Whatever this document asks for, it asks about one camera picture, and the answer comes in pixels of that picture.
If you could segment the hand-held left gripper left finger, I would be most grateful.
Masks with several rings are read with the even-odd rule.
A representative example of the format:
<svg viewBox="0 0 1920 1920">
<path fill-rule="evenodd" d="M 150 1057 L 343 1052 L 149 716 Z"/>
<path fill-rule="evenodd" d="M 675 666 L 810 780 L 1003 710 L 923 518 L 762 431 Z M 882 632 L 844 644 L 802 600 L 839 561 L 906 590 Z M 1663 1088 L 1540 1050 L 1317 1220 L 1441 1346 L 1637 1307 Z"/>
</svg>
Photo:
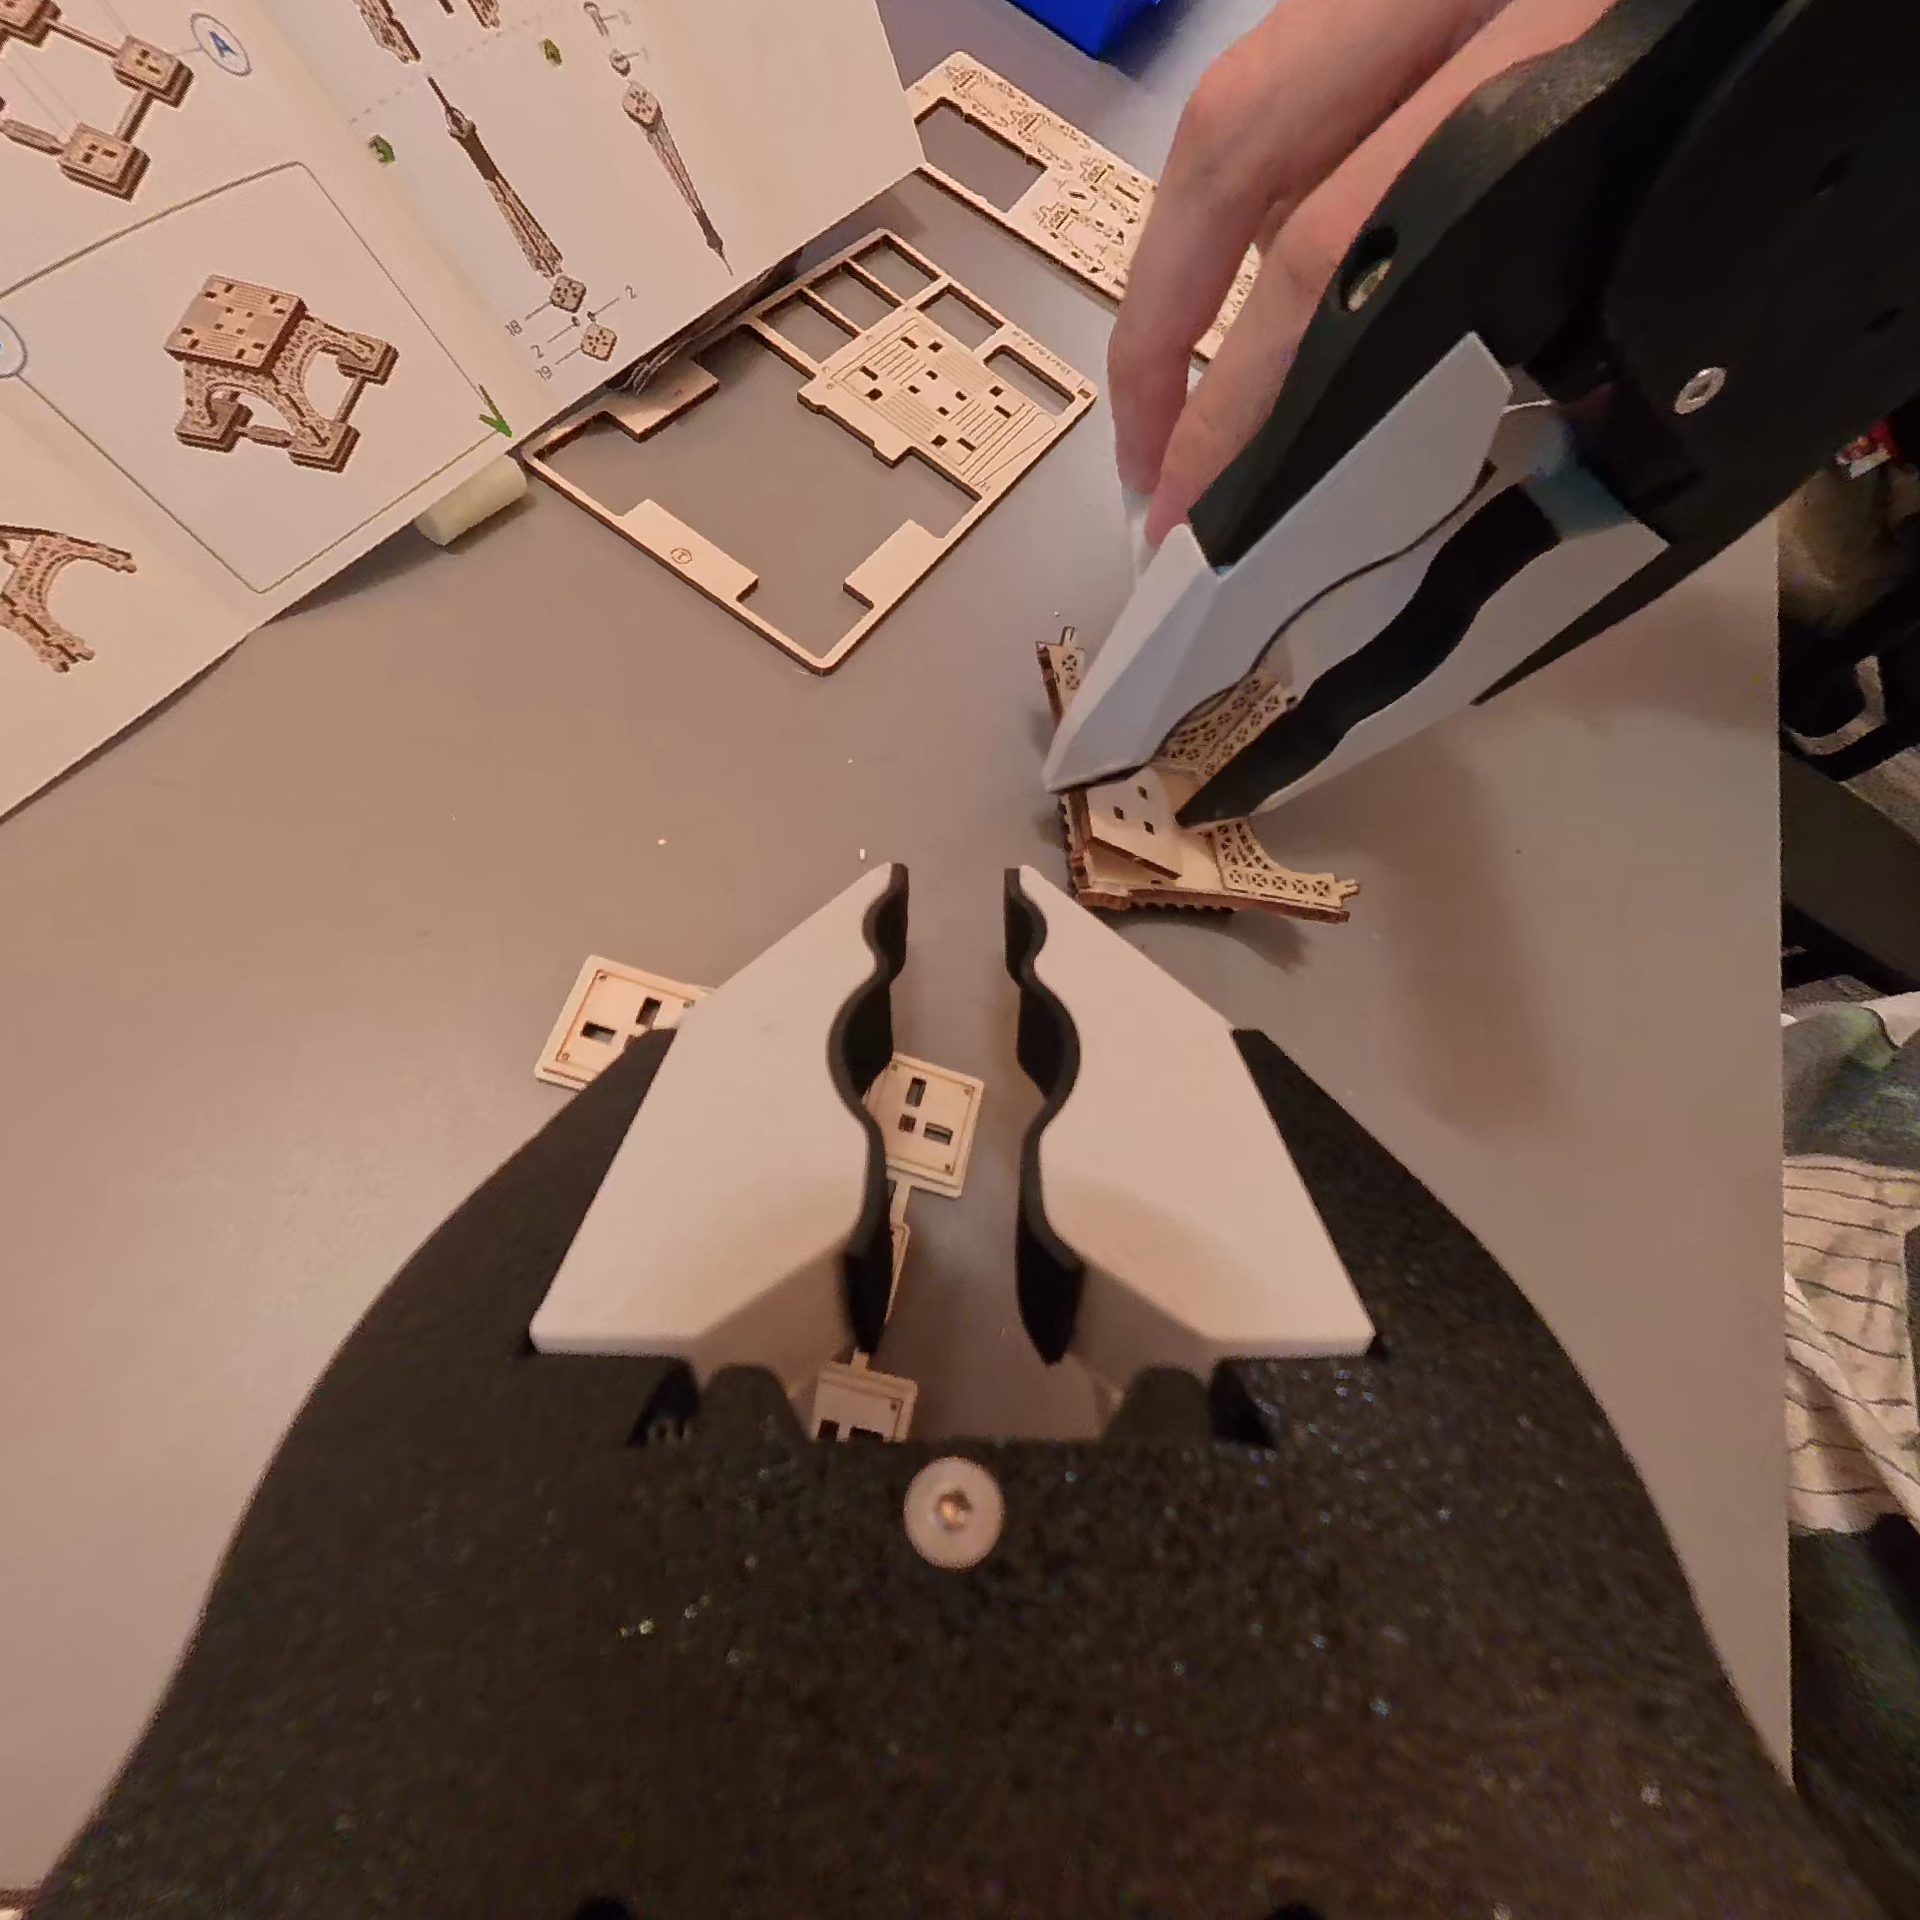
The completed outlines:
<svg viewBox="0 0 1920 1920">
<path fill-rule="evenodd" d="M 539 1311 L 542 1354 L 815 1374 L 881 1345 L 894 1238 L 865 1096 L 892 1064 L 907 868 L 887 862 L 661 1038 Z"/>
</svg>

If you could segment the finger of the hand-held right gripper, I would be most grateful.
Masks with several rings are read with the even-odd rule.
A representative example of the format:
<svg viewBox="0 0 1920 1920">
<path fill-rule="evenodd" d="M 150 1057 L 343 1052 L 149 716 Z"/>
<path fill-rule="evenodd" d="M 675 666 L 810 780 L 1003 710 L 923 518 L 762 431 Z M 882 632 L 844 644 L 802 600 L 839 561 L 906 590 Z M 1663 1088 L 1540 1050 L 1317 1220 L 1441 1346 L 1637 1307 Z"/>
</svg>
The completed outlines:
<svg viewBox="0 0 1920 1920">
<path fill-rule="evenodd" d="M 1046 751 L 1046 792 L 1129 776 L 1327 588 L 1420 540 L 1471 497 L 1511 393 L 1478 339 L 1459 342 L 1236 562 L 1174 527 L 1095 652 Z"/>
<path fill-rule="evenodd" d="M 1182 826 L 1251 818 L 1426 731 L 1663 552 L 1573 450 L 1491 450 L 1477 490 L 1420 540 L 1275 619 L 1204 716 L 1207 778 Z"/>
</svg>

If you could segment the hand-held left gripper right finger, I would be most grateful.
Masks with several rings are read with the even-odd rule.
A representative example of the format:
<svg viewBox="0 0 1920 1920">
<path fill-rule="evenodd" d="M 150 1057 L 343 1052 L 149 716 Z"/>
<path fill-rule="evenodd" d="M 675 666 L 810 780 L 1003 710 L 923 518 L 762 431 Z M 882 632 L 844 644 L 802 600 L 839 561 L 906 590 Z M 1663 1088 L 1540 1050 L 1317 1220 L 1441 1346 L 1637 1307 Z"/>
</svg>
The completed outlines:
<svg viewBox="0 0 1920 1920">
<path fill-rule="evenodd" d="M 1002 887 L 1023 1129 L 1015 1296 L 1046 1363 L 1106 1388 L 1145 1370 L 1346 1359 L 1375 1324 L 1235 1028 L 1085 908 L 1019 867 Z"/>
</svg>

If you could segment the wooden lattice tower base model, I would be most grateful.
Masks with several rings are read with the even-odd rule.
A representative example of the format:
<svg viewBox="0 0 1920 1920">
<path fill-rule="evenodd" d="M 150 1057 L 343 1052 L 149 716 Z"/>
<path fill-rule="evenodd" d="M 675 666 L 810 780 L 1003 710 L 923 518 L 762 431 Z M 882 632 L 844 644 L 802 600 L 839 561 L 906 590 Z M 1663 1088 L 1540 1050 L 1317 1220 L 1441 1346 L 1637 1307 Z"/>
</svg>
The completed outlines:
<svg viewBox="0 0 1920 1920">
<path fill-rule="evenodd" d="M 1257 910 L 1341 924 L 1356 880 L 1293 871 L 1245 818 L 1186 827 L 1180 807 L 1283 713 L 1281 679 L 1260 668 L 1182 723 L 1141 771 L 1060 795 L 1071 897 L 1095 910 Z"/>
</svg>

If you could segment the grey desk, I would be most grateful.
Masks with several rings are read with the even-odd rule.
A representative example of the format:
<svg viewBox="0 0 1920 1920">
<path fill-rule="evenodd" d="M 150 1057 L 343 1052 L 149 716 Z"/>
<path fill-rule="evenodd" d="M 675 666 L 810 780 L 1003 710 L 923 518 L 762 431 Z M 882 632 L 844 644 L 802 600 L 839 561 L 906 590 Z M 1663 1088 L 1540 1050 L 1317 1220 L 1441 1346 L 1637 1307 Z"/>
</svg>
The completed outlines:
<svg viewBox="0 0 1920 1920">
<path fill-rule="evenodd" d="M 1060 876 L 1033 650 L 1132 586 L 1108 403 L 830 679 L 547 487 L 397 536 L 4 820 L 4 1889 L 113 1780 L 308 1388 L 566 1097 L 588 953 L 717 986 L 909 868 L 907 1052 L 983 1078 L 909 1207 L 917 1435 L 1085 1435 L 1015 1307 L 1002 873 Z M 1127 920 L 1501 1262 L 1790 1756 L 1769 1201 L 1775 542 L 1270 814 L 1346 927 Z"/>
</svg>

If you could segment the person's right hand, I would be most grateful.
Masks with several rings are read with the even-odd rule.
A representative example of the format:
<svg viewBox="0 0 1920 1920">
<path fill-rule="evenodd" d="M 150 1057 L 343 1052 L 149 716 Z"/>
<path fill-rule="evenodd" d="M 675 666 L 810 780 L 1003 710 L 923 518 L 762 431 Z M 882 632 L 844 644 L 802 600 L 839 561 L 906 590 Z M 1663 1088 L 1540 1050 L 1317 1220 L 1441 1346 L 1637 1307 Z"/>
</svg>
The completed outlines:
<svg viewBox="0 0 1920 1920">
<path fill-rule="evenodd" d="M 1273 409 L 1339 262 L 1475 90 L 1604 2 L 1285 2 L 1199 78 L 1108 348 L 1139 556 Z"/>
</svg>

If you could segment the wooden cross connector piece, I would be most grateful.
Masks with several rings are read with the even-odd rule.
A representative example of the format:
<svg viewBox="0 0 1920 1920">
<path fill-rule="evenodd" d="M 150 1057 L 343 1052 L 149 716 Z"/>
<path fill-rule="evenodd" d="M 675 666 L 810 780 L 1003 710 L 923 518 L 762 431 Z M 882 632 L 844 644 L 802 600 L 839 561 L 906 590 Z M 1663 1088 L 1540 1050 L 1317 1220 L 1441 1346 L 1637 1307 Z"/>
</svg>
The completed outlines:
<svg viewBox="0 0 1920 1920">
<path fill-rule="evenodd" d="M 534 1078 L 564 1090 L 585 1088 L 629 1046 L 675 1027 L 707 994 L 707 987 L 589 956 L 534 1059 Z M 962 1194 L 983 1094 L 980 1080 L 901 1052 L 867 1094 L 867 1110 L 882 1131 L 892 1191 L 890 1306 L 907 1262 L 907 1198 L 911 1191 Z M 869 1351 L 850 1351 L 797 1395 L 797 1414 L 812 1439 L 901 1442 L 917 1402 L 911 1378 L 881 1371 Z"/>
</svg>

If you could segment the mostly empty wooden puzzle sheet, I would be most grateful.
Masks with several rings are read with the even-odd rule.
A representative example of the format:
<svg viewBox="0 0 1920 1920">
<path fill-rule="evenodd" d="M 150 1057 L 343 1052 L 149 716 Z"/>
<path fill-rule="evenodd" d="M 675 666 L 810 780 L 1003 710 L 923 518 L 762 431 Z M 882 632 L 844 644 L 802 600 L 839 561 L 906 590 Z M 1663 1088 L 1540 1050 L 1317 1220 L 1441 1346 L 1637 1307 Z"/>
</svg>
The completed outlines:
<svg viewBox="0 0 1920 1920">
<path fill-rule="evenodd" d="M 762 574 L 659 499 L 620 511 L 569 478 L 564 449 L 613 427 L 662 439 L 724 390 L 722 367 L 755 353 L 795 379 L 807 418 L 830 424 L 890 473 L 939 478 L 965 499 L 951 528 L 903 520 L 839 586 L 850 625 L 812 642 L 762 606 Z M 531 476 L 679 577 L 708 603 L 823 679 L 1053 450 L 1095 386 L 894 232 L 871 232 L 823 267 L 755 303 L 677 354 L 637 391 L 605 390 L 523 444 Z"/>
</svg>

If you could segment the wooden sheet with lattice parts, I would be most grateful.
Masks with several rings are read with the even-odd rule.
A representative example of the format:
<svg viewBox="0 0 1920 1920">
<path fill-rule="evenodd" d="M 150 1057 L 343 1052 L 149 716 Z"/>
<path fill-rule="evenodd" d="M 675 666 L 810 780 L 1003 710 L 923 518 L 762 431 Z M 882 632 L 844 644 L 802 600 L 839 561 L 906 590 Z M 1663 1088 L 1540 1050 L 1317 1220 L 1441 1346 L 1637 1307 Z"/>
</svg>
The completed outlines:
<svg viewBox="0 0 1920 1920">
<path fill-rule="evenodd" d="M 927 154 L 923 179 L 1021 239 L 1106 300 L 1122 300 L 1156 182 L 1100 147 L 967 54 L 954 54 L 903 90 L 917 127 L 954 111 L 969 129 L 1041 167 L 1012 206 L 989 203 Z"/>
</svg>

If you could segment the blue plastic box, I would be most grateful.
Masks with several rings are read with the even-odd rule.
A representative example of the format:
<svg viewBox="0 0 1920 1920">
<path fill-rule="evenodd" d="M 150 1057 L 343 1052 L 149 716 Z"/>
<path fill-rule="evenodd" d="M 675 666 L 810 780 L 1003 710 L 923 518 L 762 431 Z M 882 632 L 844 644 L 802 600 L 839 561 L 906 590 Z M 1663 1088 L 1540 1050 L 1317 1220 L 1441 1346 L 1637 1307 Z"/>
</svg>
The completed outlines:
<svg viewBox="0 0 1920 1920">
<path fill-rule="evenodd" d="M 1058 2 L 1049 28 L 1103 64 L 1141 64 L 1180 40 L 1194 2 Z"/>
</svg>

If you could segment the paper instruction sheet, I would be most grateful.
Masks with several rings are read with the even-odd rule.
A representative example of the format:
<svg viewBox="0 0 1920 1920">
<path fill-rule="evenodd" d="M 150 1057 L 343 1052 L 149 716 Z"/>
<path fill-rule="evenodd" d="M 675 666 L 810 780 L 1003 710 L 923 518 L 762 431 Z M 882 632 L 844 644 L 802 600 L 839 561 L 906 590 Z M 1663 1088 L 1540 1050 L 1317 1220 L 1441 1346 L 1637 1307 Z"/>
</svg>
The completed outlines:
<svg viewBox="0 0 1920 1920">
<path fill-rule="evenodd" d="M 2 806 L 922 162 L 876 6 L 4 2 Z"/>
</svg>

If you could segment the black desk frame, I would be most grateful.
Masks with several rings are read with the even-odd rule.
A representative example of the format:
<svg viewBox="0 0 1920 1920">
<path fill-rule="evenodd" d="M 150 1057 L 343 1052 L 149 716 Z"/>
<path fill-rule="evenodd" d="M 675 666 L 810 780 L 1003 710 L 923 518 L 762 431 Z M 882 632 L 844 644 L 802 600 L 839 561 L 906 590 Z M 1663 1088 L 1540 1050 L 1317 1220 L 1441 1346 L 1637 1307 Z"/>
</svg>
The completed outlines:
<svg viewBox="0 0 1920 1920">
<path fill-rule="evenodd" d="M 1917 847 L 1815 766 L 1781 755 L 1782 991 L 1849 977 L 1917 991 Z"/>
</svg>

